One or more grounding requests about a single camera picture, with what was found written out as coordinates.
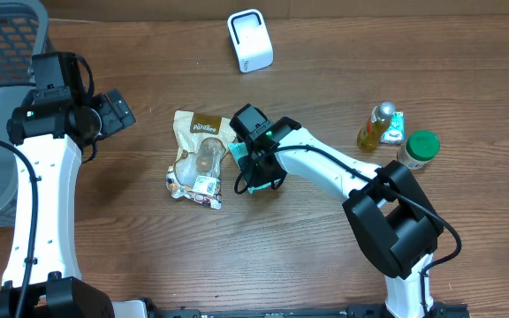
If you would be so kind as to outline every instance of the jar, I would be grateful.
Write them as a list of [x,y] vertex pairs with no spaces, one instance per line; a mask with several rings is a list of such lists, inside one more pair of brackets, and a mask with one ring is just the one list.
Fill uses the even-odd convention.
[[409,170],[418,170],[431,161],[440,148],[439,138],[433,132],[418,131],[399,147],[397,158]]

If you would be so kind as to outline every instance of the wooden surface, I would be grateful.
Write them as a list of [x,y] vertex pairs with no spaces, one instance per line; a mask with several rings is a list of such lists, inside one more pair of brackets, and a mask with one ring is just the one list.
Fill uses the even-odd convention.
[[91,21],[227,19],[259,9],[266,19],[509,14],[509,0],[42,0],[51,18]]
[[[509,16],[269,21],[274,64],[240,74],[223,21],[54,26],[61,50],[91,64],[96,91],[118,87],[137,124],[82,166],[76,247],[84,279],[112,299],[162,308],[342,307],[382,302],[383,276],[362,255],[339,205],[291,176],[279,191],[235,195],[223,160],[220,211],[165,188],[176,110],[231,117],[247,102],[290,116],[318,139],[355,146],[374,105],[392,100],[406,131],[430,129],[440,154],[415,172],[463,253],[432,272],[432,294],[473,317],[509,316]],[[0,279],[12,230],[0,230]],[[451,252],[448,232],[436,257]]]

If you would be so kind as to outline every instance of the white label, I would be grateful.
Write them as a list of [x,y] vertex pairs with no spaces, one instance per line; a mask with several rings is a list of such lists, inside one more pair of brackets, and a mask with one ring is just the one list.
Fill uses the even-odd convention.
[[214,196],[216,193],[217,178],[198,176],[195,179],[194,188],[192,191],[195,193],[201,193],[208,196]]

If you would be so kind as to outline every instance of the snack bag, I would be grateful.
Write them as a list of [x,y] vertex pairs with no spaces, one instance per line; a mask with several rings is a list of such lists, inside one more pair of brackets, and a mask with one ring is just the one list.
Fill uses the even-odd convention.
[[235,139],[230,119],[176,111],[176,162],[168,167],[166,187],[172,198],[185,197],[205,207],[221,208],[221,160]]

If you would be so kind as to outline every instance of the wall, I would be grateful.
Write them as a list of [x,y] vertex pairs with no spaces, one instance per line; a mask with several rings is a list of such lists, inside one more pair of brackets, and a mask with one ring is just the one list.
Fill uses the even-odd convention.
[[227,19],[257,8],[267,19],[509,14],[509,0],[42,0],[55,19]]

